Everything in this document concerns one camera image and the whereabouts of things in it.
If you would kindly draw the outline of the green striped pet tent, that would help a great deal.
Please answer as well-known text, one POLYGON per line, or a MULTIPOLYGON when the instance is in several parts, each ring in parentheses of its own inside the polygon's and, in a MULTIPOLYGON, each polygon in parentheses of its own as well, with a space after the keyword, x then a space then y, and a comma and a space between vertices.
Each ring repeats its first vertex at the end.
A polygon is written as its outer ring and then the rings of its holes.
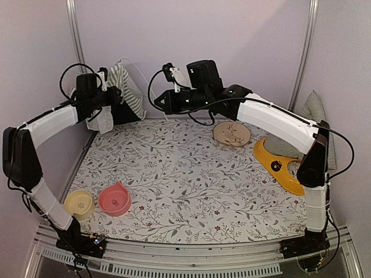
POLYGON ((117 61, 108 69, 107 85, 119 89, 122 100, 119 104, 102 108, 100 113, 94 112, 95 119, 85 120, 87 129, 104 134, 111 131, 116 125, 137 122, 146 118, 147 111, 143 107, 143 92, 129 75, 122 60, 117 61))

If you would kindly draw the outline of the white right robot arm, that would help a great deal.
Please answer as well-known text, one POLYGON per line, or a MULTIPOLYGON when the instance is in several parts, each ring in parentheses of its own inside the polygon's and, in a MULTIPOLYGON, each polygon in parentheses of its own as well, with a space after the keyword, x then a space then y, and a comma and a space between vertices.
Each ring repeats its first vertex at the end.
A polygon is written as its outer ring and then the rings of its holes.
POLYGON ((265 100, 241 85, 224 87, 213 60, 201 60, 187 65, 191 85, 172 63, 160 72, 174 85, 150 104, 168 115, 186 115, 207 110, 230 120, 257 126, 294 146, 303 154, 297 179, 304 188, 307 209, 307 233, 300 239, 300 248, 313 252, 322 243, 328 224, 329 127, 316 123, 265 100))

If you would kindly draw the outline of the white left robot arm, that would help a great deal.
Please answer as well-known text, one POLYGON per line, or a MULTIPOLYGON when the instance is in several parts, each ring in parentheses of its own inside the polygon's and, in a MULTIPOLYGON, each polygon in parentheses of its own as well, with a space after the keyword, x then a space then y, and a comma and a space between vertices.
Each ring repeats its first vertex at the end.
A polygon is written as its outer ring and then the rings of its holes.
POLYGON ((39 149, 69 127, 94 119, 105 107, 121 102, 121 92, 108 84, 108 73, 83 74, 70 98, 58 106, 3 132, 3 172, 10 188, 46 218, 73 251, 82 251, 86 239, 79 221, 58 201, 44 177, 39 149))

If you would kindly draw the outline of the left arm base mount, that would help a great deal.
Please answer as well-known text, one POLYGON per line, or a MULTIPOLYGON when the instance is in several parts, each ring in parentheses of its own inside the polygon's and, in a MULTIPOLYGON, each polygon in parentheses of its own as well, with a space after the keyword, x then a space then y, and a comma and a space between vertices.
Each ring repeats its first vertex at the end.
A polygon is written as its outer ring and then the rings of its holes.
POLYGON ((56 247, 79 255, 103 258, 107 247, 106 239, 90 237, 81 233, 79 222, 73 222, 67 230, 56 229, 58 240, 56 247))

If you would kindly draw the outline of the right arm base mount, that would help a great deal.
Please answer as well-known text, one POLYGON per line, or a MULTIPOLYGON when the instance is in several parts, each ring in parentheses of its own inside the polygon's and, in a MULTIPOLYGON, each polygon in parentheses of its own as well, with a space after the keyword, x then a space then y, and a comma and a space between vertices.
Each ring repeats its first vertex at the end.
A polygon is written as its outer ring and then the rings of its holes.
POLYGON ((307 236, 281 241, 279 251, 285 259, 299 257, 325 250, 330 247, 326 236, 307 236))

